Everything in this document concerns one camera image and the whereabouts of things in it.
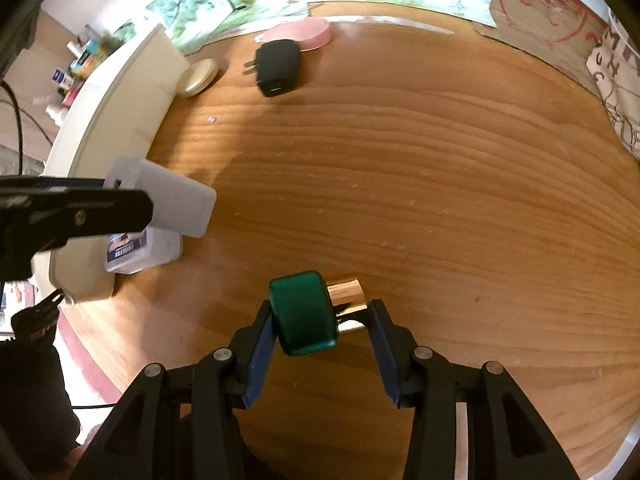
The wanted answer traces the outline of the labelled clear plastic box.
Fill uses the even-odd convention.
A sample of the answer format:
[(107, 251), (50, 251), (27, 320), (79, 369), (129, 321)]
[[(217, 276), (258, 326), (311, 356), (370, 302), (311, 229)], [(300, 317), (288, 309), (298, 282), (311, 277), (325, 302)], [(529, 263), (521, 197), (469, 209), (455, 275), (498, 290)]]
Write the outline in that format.
[(173, 262), (182, 255), (179, 233), (148, 226), (140, 233), (114, 234), (108, 238), (104, 268), (116, 274), (135, 274)]

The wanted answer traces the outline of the orange juice carton holder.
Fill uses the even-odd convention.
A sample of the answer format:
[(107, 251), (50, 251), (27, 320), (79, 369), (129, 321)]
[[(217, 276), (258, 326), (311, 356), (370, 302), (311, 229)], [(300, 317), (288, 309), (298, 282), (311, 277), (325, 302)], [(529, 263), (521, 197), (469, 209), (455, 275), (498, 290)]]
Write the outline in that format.
[(68, 68), (73, 77), (86, 80), (112, 53), (104, 41), (88, 40), (85, 44), (70, 41), (66, 47), (75, 57)]

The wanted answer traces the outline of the patterned canvas bag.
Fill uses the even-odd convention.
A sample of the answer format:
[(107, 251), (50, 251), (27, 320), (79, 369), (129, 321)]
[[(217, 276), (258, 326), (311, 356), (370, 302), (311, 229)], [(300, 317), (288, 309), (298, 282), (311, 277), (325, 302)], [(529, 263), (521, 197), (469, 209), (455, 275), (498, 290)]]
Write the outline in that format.
[(586, 67), (617, 139), (635, 159), (640, 156), (639, 62), (639, 50), (626, 28), (608, 10), (608, 27), (588, 56)]

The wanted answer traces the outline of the brown cardboard drawing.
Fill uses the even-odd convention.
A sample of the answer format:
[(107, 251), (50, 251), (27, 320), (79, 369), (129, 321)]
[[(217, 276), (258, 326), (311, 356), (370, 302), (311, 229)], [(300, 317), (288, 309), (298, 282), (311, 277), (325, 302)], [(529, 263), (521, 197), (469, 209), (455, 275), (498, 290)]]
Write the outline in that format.
[(539, 58), (592, 94), (598, 89), (587, 60), (608, 27), (582, 0), (491, 0), (492, 26), (480, 35)]

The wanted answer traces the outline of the white plastic organizer tray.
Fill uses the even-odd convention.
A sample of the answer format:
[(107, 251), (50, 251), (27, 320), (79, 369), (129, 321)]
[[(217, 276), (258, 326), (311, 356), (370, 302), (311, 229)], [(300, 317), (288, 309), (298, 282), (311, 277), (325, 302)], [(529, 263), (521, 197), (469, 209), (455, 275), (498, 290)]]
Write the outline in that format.
[[(189, 62), (157, 25), (139, 32), (100, 64), (68, 110), (43, 173), (104, 179), (120, 156), (142, 157), (156, 136)], [(104, 269), (106, 238), (78, 238), (32, 263), (44, 296), (63, 289), (73, 302), (112, 296)]]

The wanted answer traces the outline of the pink oval case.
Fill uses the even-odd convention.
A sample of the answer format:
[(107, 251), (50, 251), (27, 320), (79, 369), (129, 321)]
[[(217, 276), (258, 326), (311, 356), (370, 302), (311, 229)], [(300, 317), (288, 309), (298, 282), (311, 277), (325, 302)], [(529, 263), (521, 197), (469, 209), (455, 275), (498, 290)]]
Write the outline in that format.
[(302, 52), (318, 50), (332, 40), (331, 24), (325, 18), (304, 18), (282, 23), (258, 34), (254, 40), (258, 44), (277, 40), (293, 40)]

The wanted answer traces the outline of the black plug adapter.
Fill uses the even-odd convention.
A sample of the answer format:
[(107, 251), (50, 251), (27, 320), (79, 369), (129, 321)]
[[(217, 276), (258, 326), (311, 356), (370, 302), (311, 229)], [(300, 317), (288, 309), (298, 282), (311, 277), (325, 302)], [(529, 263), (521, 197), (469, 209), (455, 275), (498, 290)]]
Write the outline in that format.
[(255, 51), (254, 60), (244, 64), (244, 75), (254, 75), (262, 95), (274, 98), (293, 91), (298, 84), (302, 52), (295, 40), (264, 42)]

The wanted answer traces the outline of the white spray bottle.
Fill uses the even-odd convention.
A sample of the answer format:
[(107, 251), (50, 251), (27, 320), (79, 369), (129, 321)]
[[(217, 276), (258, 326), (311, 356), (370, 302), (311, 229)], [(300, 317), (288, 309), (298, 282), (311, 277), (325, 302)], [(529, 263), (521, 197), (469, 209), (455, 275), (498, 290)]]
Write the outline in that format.
[(49, 104), (46, 113), (58, 128), (61, 128), (68, 114), (68, 109), (62, 105)]

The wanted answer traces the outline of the white square charger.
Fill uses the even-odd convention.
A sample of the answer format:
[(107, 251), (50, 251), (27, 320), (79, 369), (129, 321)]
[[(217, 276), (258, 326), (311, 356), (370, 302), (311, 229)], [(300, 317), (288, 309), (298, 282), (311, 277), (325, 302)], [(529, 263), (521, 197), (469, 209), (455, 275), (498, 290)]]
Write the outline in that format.
[(114, 161), (104, 186), (145, 192), (154, 206), (152, 228), (194, 238), (206, 233), (217, 199), (214, 188), (132, 156)]

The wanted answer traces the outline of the green and gold perfume bottle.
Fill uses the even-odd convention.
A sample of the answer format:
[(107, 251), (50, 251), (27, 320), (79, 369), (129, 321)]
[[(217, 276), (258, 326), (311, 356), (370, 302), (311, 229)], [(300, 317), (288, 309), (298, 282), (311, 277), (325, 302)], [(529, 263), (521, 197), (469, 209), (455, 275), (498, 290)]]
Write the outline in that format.
[(340, 325), (367, 312), (358, 278), (327, 283), (318, 271), (275, 278), (269, 301), (280, 346), (287, 356), (304, 356), (334, 348)]

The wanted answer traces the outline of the round cream compact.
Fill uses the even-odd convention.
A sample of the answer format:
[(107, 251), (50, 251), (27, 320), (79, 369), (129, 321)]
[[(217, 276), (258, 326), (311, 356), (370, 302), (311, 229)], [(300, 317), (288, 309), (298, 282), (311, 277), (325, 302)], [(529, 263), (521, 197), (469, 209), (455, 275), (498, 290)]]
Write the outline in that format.
[(219, 65), (213, 58), (192, 64), (179, 78), (176, 95), (182, 98), (196, 96), (214, 81), (218, 72)]

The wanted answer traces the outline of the red can pen holder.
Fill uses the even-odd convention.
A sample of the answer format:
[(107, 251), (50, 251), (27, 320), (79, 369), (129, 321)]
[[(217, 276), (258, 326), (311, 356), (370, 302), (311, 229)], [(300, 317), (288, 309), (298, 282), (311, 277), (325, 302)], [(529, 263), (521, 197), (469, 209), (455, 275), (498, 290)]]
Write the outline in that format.
[(84, 83), (82, 81), (76, 81), (68, 90), (63, 92), (61, 101), (62, 107), (70, 108), (73, 105), (73, 102), (76, 100), (83, 85)]

